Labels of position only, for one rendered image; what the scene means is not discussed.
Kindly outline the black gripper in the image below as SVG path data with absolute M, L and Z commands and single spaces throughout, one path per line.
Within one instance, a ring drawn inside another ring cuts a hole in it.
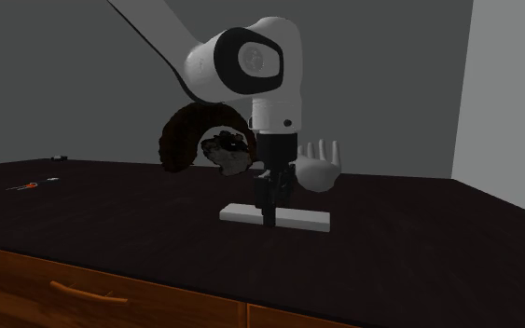
M 293 192 L 296 166 L 291 162 L 297 159 L 297 142 L 296 133 L 256 135 L 256 156 L 263 162 L 264 169 L 277 171 L 285 168 L 279 174 L 277 205 L 288 205 Z M 264 171 L 255 177 L 255 206 L 261 210 L 263 226 L 267 227 L 276 226 L 273 192 L 274 181 L 270 171 Z

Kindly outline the white flat bar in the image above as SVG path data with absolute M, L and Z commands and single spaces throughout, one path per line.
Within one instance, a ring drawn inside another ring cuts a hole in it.
M 330 213 L 297 209 L 277 208 L 275 226 L 329 232 Z M 264 225 L 262 211 L 254 205 L 230 203 L 219 212 L 223 221 Z

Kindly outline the white hand figure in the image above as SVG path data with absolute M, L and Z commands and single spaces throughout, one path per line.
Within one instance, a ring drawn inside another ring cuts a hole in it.
M 298 183 L 306 190 L 322 193 L 334 186 L 341 174 L 341 160 L 339 144 L 332 142 L 332 158 L 330 161 L 325 156 L 325 140 L 320 139 L 319 157 L 314 156 L 313 143 L 307 144 L 307 153 L 303 153 L 303 146 L 297 147 L 297 160 L 295 161 L 296 177 Z

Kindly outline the dark grey rock figure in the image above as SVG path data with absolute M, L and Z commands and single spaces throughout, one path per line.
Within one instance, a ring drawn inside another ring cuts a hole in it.
M 221 130 L 213 138 L 201 141 L 200 147 L 224 176 L 243 173 L 253 164 L 248 145 L 239 133 Z

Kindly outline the dark brown arch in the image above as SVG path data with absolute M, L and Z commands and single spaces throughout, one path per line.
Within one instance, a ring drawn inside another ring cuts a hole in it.
M 253 164 L 257 161 L 256 138 L 242 115 L 226 104 L 194 102 L 179 109 L 163 127 L 159 139 L 161 166 L 168 172 L 187 169 L 201 150 L 200 142 L 213 138 L 221 130 L 241 134 Z

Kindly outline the wooden chest of drawers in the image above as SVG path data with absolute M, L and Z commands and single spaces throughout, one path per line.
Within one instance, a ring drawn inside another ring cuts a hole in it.
M 36 188 L 6 188 L 58 177 Z M 345 174 L 226 222 L 254 174 L 0 164 L 0 328 L 525 328 L 525 210 L 447 179 Z

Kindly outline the orange handled tool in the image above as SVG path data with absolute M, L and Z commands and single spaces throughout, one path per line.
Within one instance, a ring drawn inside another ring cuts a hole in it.
M 27 183 L 27 184 L 22 184 L 22 185 L 18 185 L 18 186 L 9 187 L 9 188 L 6 188 L 5 190 L 6 191 L 8 191 L 8 190 L 20 191 L 20 190 L 32 189 L 32 188 L 36 188 L 36 187 L 40 186 L 41 184 L 43 185 L 43 184 L 47 184 L 47 183 L 58 182 L 60 180 L 61 179 L 58 178 L 58 177 L 51 177 L 51 178 L 47 178 L 45 180 L 40 180 L 40 181 L 30 182 L 30 183 Z

